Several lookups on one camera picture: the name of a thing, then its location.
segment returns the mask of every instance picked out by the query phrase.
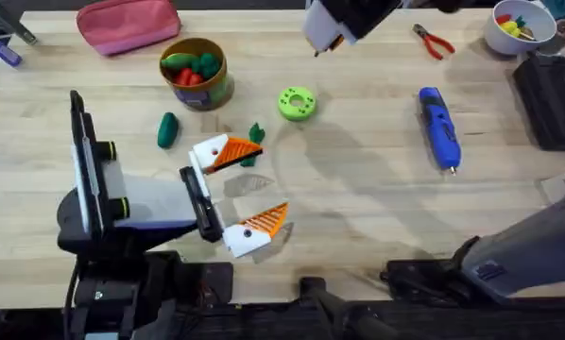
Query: pink pouch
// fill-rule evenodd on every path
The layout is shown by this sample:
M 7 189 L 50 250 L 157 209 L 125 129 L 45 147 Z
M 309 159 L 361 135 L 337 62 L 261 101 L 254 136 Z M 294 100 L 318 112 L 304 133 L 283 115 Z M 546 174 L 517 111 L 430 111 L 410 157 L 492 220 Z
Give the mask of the pink pouch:
M 180 17 L 169 0 L 106 0 L 82 8 L 77 27 L 104 56 L 156 43 L 180 33 Z

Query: bowl of toys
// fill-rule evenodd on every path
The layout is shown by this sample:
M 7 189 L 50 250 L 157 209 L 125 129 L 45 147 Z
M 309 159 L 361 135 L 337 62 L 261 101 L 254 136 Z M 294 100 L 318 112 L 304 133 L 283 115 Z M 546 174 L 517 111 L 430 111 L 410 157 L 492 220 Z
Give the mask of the bowl of toys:
M 484 28 L 484 39 L 504 55 L 531 51 L 556 35 L 551 13 L 526 0 L 505 0 L 492 9 Z
M 176 97 L 192 109 L 214 109 L 231 95 L 224 52 L 207 39 L 175 42 L 161 55 L 159 69 Z

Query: wooden tabletop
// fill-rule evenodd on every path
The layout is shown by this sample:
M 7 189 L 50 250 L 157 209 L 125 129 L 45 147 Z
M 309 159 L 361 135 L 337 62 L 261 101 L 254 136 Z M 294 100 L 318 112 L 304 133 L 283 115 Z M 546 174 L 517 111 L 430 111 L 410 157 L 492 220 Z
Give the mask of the wooden tabletop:
M 177 179 L 193 144 L 223 132 L 246 137 L 254 122 L 265 129 L 257 166 L 234 166 L 209 184 L 227 221 L 288 200 L 289 223 L 273 244 L 241 259 L 196 233 L 159 247 L 188 261 L 233 262 L 237 302 L 293 299 L 306 275 L 324 277 L 343 298 L 387 298 L 377 280 L 386 261 L 448 257 L 471 236 L 536 212 L 545 205 L 537 183 L 565 173 L 565 153 L 530 141 L 510 85 L 518 62 L 495 57 L 481 39 L 488 15 L 396 10 L 356 46 L 315 59 L 300 32 L 303 11 L 181 11 L 182 38 L 217 42 L 235 84 L 228 104 L 199 113 L 159 75 L 173 41 L 106 59 L 79 35 L 75 12 L 25 13 L 41 43 L 13 38 L 24 64 L 0 64 L 0 307 L 64 300 L 73 256 L 56 244 L 56 209 L 74 185 L 71 89 L 132 175 Z M 415 23 L 456 53 L 431 58 Z M 313 119 L 282 119 L 276 98 L 288 86 L 315 93 Z M 456 177 L 432 162 L 416 99 L 424 86 L 440 89 L 454 119 L 463 150 Z M 166 111 L 183 125 L 169 151 L 156 145 Z

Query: pliers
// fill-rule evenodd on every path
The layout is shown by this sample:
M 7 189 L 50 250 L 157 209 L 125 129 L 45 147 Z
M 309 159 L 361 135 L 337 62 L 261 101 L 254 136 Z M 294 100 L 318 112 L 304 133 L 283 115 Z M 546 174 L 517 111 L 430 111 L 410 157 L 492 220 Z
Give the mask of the pliers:
M 442 55 L 434 49 L 432 43 L 437 43 L 440 46 L 446 48 L 449 52 L 454 53 L 454 47 L 450 42 L 447 42 L 444 39 L 429 33 L 427 30 L 425 30 L 425 28 L 423 28 L 422 25 L 415 24 L 413 26 L 413 30 L 415 31 L 415 33 L 419 34 L 419 36 L 423 39 L 423 43 L 425 44 L 427 51 L 432 55 L 432 57 L 436 58 L 437 60 L 442 60 Z

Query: cordless screwdriver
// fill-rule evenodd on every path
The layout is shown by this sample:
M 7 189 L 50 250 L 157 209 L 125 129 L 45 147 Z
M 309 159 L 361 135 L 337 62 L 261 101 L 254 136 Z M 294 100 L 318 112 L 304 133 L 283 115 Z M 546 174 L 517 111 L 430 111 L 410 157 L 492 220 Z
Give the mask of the cordless screwdriver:
M 442 170 L 449 170 L 454 175 L 461 163 L 461 147 L 442 95 L 437 88 L 422 88 L 419 91 L 419 102 L 436 162 Z

